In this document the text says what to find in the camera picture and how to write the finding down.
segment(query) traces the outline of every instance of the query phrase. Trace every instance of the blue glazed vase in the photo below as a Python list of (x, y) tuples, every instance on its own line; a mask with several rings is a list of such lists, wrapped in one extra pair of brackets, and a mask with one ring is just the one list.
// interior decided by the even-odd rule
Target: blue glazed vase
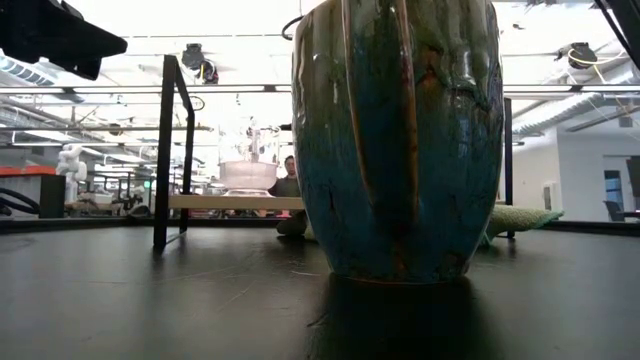
[(294, 41), (298, 177), (333, 271), (416, 284), (464, 274), (502, 160), (491, 2), (327, 0)]

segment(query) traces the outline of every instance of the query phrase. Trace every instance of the black metal frame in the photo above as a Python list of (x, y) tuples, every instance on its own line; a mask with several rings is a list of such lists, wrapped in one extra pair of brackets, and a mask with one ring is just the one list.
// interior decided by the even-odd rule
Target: black metal frame
[[(504, 99), (504, 202), (513, 205), (513, 111), (511, 99)], [(507, 232), (507, 238), (514, 240), (516, 234)]]
[(191, 162), (193, 160), (193, 136), (195, 132), (195, 111), (191, 105), (189, 92), (182, 77), (178, 58), (173, 55), (164, 56), (162, 70), (162, 97), (160, 102), (160, 134), (158, 136), (158, 162), (156, 173), (156, 206), (153, 224), (153, 246), (164, 249), (167, 244), (180, 238), (187, 231), (189, 210), (180, 213), (180, 232), (167, 238), (169, 220), (169, 172), (171, 167), (171, 130), (173, 123), (173, 98), (175, 88), (182, 99), (182, 106), (187, 110), (187, 142), (185, 144), (184, 169), (182, 176), (182, 194), (191, 194)]

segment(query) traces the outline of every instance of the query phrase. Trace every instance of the man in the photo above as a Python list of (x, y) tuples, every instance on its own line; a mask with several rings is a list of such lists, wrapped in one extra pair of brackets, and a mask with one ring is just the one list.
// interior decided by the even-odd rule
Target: man
[(287, 170), (287, 176), (278, 179), (276, 184), (269, 189), (269, 194), (276, 197), (300, 197), (296, 162), (292, 155), (287, 156), (284, 160), (284, 168)]
[[(296, 162), (293, 156), (287, 156), (284, 160), (284, 168), (287, 169), (287, 176), (278, 179), (276, 184), (269, 189), (269, 194), (277, 197), (300, 197), (300, 187), (298, 186), (298, 174), (296, 173)], [(280, 234), (303, 234), (307, 228), (306, 212), (304, 210), (289, 211), (291, 218), (281, 221), (277, 230)]]

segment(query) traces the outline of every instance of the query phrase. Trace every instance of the window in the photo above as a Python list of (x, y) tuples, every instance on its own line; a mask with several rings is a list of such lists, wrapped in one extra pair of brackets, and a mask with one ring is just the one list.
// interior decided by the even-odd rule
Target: window
[(604, 172), (604, 182), (607, 191), (607, 201), (618, 203), (620, 209), (624, 209), (622, 201), (622, 181), (620, 180), (620, 171), (606, 170)]

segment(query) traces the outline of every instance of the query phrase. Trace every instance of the ceiling duct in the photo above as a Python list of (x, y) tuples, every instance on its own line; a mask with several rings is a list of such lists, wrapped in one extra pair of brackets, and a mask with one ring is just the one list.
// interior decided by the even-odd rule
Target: ceiling duct
[[(38, 70), (34, 66), (21, 63), (4, 55), (0, 55), (0, 71), (18, 79), (22, 79), (35, 86), (55, 85), (55, 79), (48, 77), (44, 71)], [(62, 100), (72, 101), (76, 104), (84, 102), (82, 97), (74, 94), (54, 96)]]
[[(51, 126), (51, 127), (67, 127), (73, 126), (73, 123), (69, 120), (63, 119), (61, 117), (44, 113), (38, 109), (32, 109), (29, 106), (24, 104), (17, 103), (11, 99), (0, 98), (0, 124), (10, 126), (10, 127), (29, 127), (29, 128), (38, 128), (42, 129), (43, 127)], [(34, 135), (38, 137), (42, 137), (42, 130), (37, 131), (25, 131), (27, 135)], [(91, 132), (86, 133), (76, 133), (70, 135), (70, 137), (77, 139), (80, 142), (86, 143), (94, 143), (94, 142), (104, 142), (100, 136), (95, 135)], [(113, 154), (129, 154), (130, 151), (127, 151), (123, 148), (109, 148), (107, 150), (107, 154), (109, 151), (113, 151)], [(147, 152), (139, 152), (140, 157), (153, 160), (154, 156), (151, 155), (151, 151)]]
[[(640, 82), (640, 72), (631, 61), (604, 74), (608, 84)], [(561, 122), (606, 105), (602, 93), (581, 93), (558, 101), (548, 101), (513, 119), (513, 133), (522, 137), (540, 133)]]

